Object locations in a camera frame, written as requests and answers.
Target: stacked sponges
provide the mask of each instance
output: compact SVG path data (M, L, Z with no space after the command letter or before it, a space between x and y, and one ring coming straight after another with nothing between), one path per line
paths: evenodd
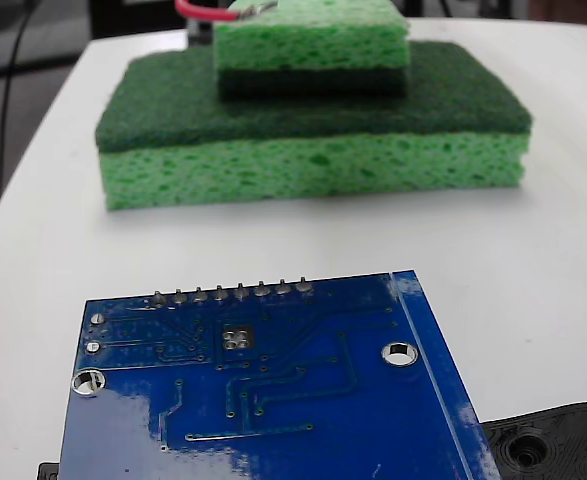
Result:
M518 184L530 115L464 49L409 44L387 0L295 2L130 65L97 129L109 208Z

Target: mounting hole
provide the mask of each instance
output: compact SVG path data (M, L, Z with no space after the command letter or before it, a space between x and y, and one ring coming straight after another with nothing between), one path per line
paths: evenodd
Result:
M522 468L539 465L548 455L546 444L541 438L523 435L509 445L509 456Z
M417 362L420 353L410 343L389 343L382 349L382 358L394 367L408 367Z
M106 378L99 370L84 370L75 374L71 380L71 388L78 395L88 397L95 395L106 385Z

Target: black plastic part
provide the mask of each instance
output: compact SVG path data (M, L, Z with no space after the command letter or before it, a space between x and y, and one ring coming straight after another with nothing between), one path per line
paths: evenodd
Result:
M59 469L59 463L40 463L37 469L37 480L57 480Z
M587 480L587 403L482 427L503 480Z

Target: black component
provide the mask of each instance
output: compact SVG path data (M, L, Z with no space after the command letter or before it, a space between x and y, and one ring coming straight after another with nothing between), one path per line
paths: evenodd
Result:
M503 480L587 480L587 403L482 426Z
M57 480L59 463L40 463L37 469L37 480Z
M440 0L440 6L442 7L442 11L444 12L444 16L451 18L453 14L451 13L451 7L449 7L449 2L447 0Z
M93 38L184 28L185 20L175 11L172 0L125 2L90 0Z

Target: dark green scouring pad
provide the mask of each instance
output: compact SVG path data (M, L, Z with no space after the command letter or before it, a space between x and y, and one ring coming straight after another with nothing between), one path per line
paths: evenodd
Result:
M461 47L411 50L391 99L222 102L210 48L133 62L96 132L107 206L516 186L526 109Z

